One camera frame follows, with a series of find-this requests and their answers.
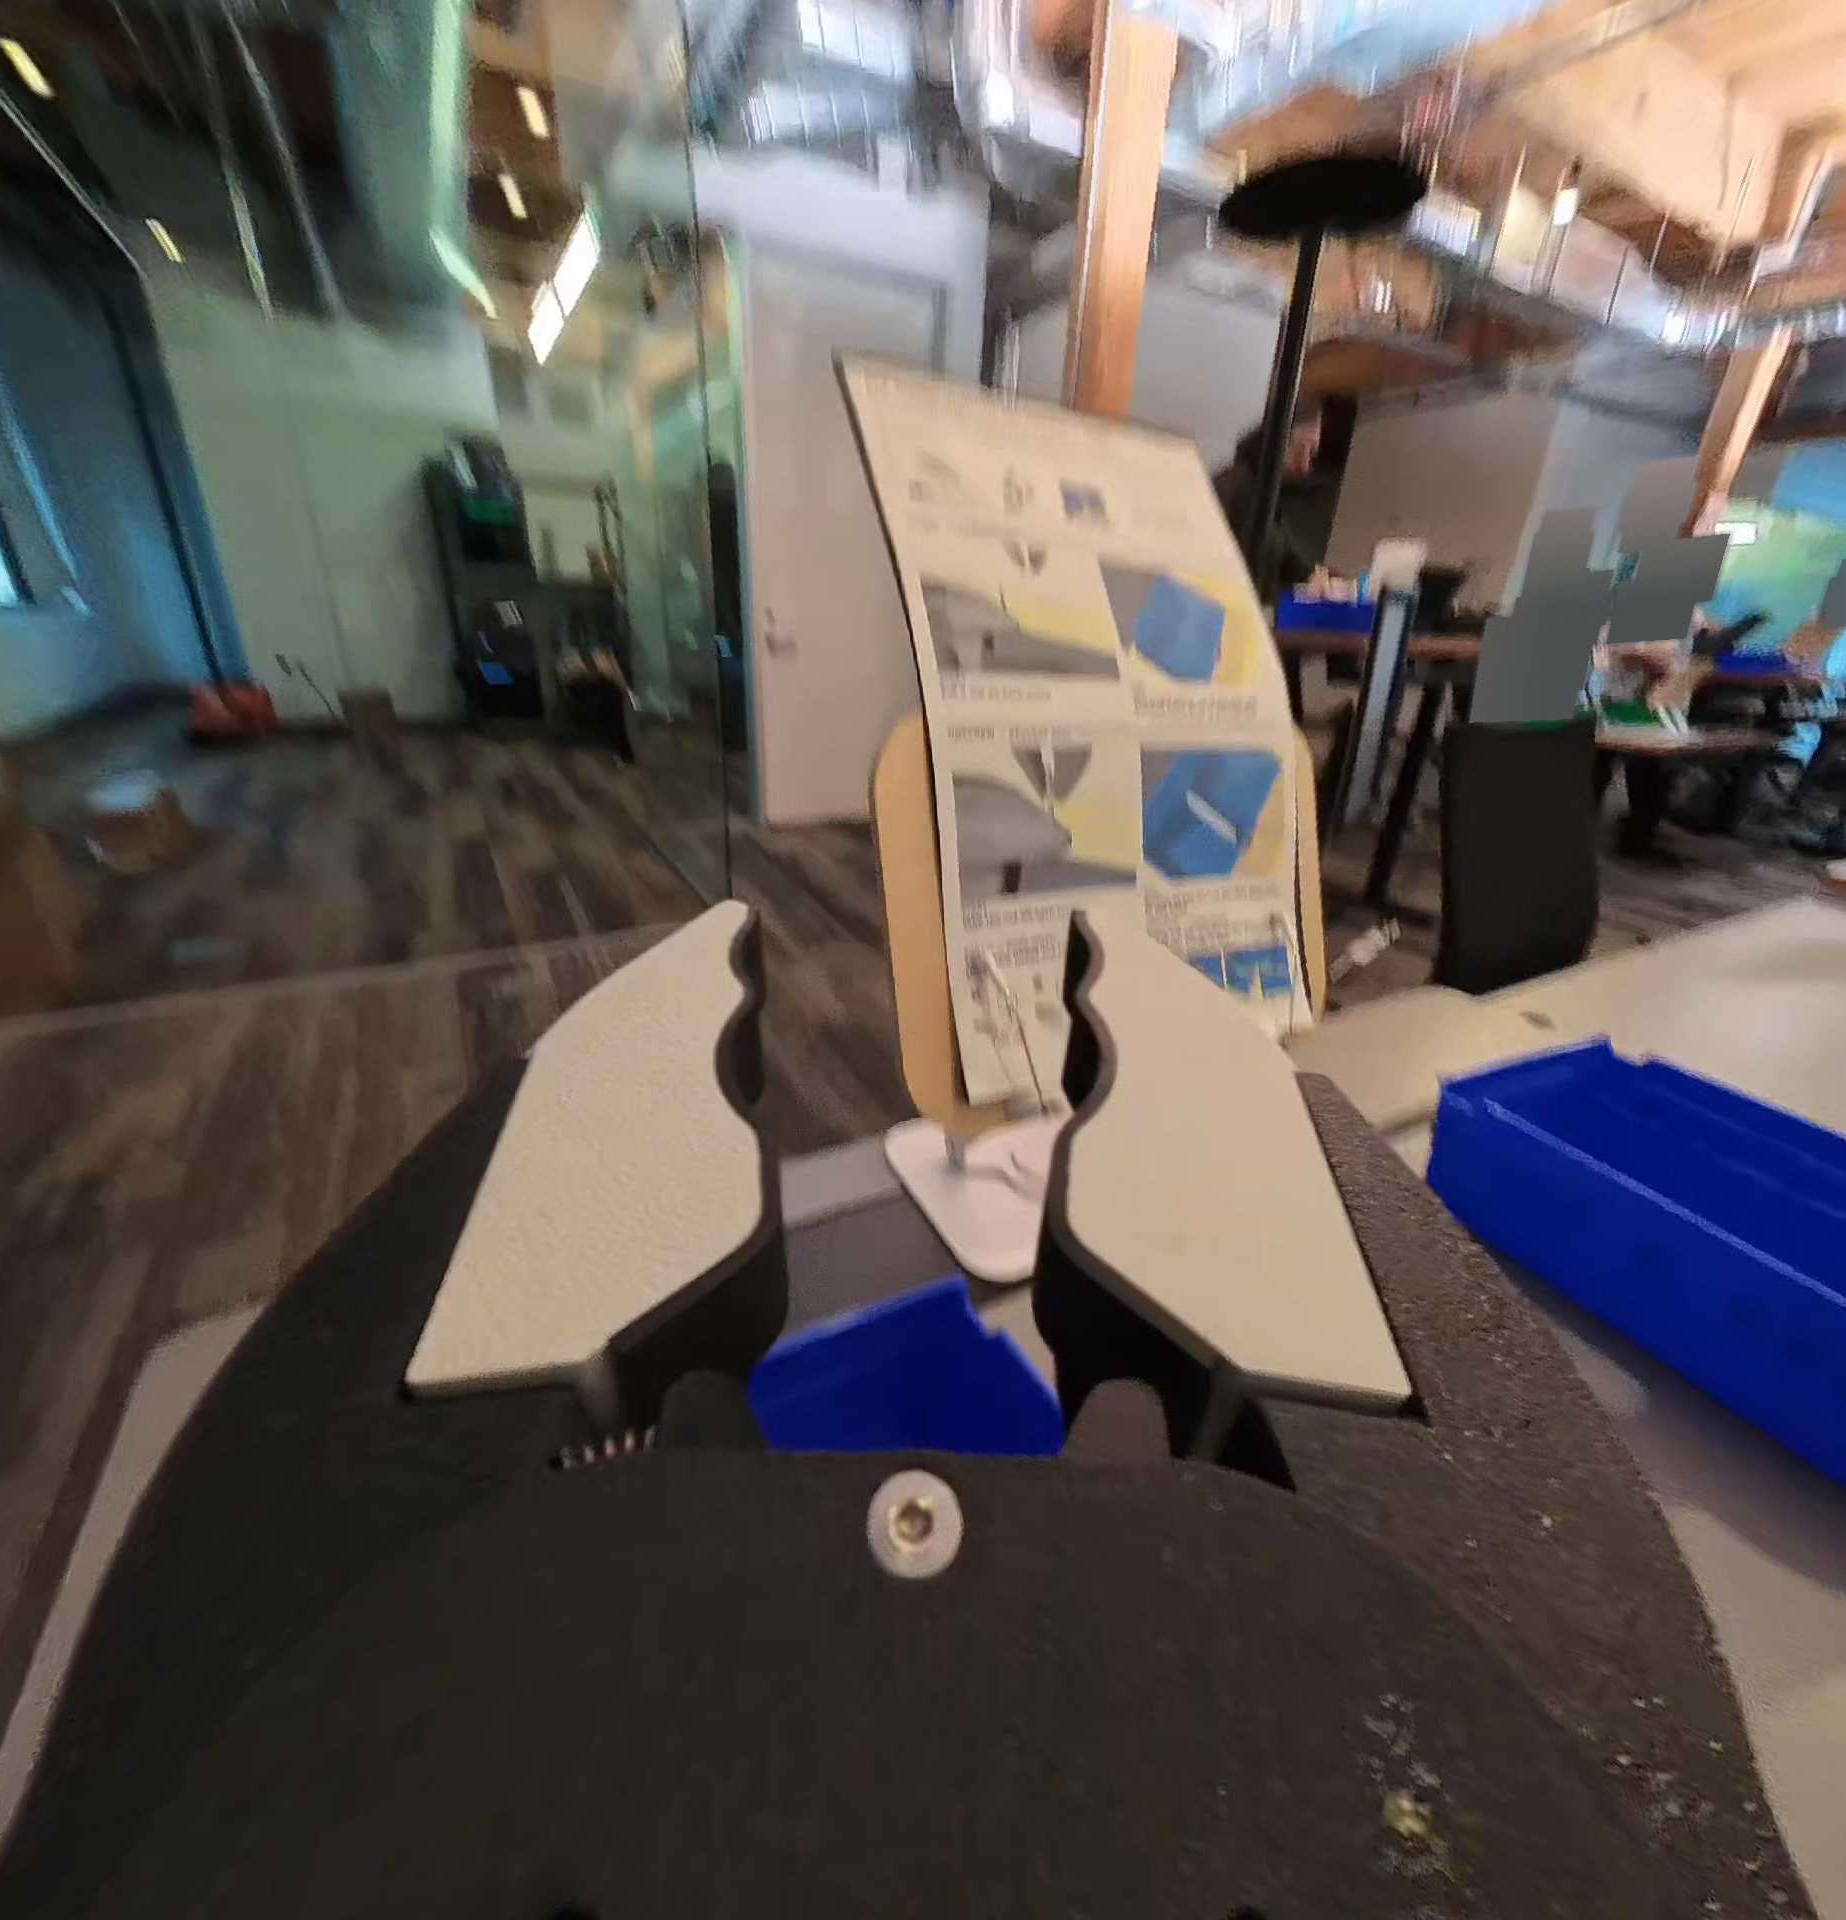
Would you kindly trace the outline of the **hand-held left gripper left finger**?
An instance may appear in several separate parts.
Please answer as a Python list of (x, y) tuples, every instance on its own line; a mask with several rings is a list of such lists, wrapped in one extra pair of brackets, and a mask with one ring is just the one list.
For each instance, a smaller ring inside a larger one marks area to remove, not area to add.
[(408, 1357), (412, 1399), (558, 1389), (619, 1442), (697, 1373), (749, 1381), (788, 1326), (763, 1014), (763, 923), (725, 898), (553, 1020)]

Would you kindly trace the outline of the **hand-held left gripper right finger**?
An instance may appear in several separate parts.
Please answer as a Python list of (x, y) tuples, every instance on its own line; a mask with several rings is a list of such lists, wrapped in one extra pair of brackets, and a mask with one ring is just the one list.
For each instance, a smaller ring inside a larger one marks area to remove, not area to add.
[(1163, 1407), (1177, 1458), (1279, 1460), (1268, 1407), (1418, 1411), (1392, 1315), (1268, 1025), (1132, 916), (1074, 912), (1069, 1106), (1034, 1316), (1067, 1428), (1101, 1384)]

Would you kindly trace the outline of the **plain blue plastic bin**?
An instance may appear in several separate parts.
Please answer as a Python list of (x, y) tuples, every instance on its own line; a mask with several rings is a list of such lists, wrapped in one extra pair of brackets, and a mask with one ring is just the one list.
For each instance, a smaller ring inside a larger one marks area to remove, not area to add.
[(749, 1407), (773, 1449), (1055, 1458), (1067, 1420), (1034, 1357), (982, 1321), (963, 1273), (786, 1337)]

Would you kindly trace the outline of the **blue plastic bin with divider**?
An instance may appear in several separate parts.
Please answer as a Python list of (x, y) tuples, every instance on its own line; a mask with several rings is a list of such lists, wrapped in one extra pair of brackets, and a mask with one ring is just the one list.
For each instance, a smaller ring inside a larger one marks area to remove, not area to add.
[(1445, 1076), (1424, 1179), (1846, 1490), (1846, 1131), (1598, 1036)]

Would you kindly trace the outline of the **black office chair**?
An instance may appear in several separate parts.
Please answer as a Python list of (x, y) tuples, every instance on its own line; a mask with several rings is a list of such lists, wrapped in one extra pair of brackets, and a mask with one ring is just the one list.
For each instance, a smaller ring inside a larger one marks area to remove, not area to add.
[(1445, 733), (1439, 778), (1439, 946), (1460, 994), (1572, 971), (1598, 931), (1598, 725)]

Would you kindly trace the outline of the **black framed easel board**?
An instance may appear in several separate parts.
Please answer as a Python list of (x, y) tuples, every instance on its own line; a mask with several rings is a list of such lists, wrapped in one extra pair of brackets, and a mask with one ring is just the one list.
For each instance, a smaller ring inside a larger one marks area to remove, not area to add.
[(1418, 542), (1383, 542), (1371, 554), (1371, 619), (1359, 656), (1359, 691), (1332, 733), (1321, 773), (1321, 833), (1375, 824), (1359, 904), (1392, 913), (1418, 787), (1439, 725), (1480, 667), (1480, 635), (1458, 632), (1460, 574), (1437, 571)]

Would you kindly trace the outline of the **black storage rack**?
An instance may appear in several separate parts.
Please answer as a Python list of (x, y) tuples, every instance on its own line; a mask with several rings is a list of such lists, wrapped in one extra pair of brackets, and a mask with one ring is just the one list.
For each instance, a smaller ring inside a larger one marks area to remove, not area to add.
[(595, 535), (554, 547), (527, 481), (492, 438), (455, 438), (424, 460), (422, 489), (439, 568), (449, 656), (472, 733), (546, 729), (638, 761), (633, 625), (622, 600), (622, 512), (612, 485), (545, 481), (595, 513)]

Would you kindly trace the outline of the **papers on wooden table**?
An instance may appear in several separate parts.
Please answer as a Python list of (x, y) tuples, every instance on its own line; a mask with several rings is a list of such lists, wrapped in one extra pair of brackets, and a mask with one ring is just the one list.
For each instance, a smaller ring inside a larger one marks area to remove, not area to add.
[(1195, 444), (871, 358), (841, 392), (913, 649), (966, 1098), (1055, 1090), (1074, 913), (1310, 1030), (1313, 770)]

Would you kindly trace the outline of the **cardboard box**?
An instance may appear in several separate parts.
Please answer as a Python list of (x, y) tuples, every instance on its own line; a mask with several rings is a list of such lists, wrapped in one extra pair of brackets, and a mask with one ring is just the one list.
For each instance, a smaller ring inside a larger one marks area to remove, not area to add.
[(17, 812), (0, 756), (0, 1018), (52, 1007), (79, 974), (82, 905), (66, 861)]

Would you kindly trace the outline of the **black floor lamp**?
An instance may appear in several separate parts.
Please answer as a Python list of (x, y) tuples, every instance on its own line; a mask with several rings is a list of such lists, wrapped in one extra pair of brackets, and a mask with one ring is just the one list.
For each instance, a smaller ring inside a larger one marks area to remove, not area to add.
[(1275, 332), (1273, 379), (1258, 428), (1258, 478), (1243, 542), (1247, 571), (1263, 595), (1275, 595), (1273, 517), (1294, 434), (1321, 253), (1332, 238), (1362, 238), (1403, 227), (1428, 198), (1428, 188), (1433, 170), (1412, 157), (1321, 152), (1294, 157), (1243, 178), (1219, 207), (1219, 223), (1233, 241), (1294, 243), (1294, 278)]

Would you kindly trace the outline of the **wooden support post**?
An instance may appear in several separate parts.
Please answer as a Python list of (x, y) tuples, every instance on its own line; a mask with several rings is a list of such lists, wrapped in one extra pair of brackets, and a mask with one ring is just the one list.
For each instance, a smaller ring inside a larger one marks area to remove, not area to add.
[(1094, 4), (1062, 358), (1077, 415), (1128, 415), (1173, 83), (1170, 4)]

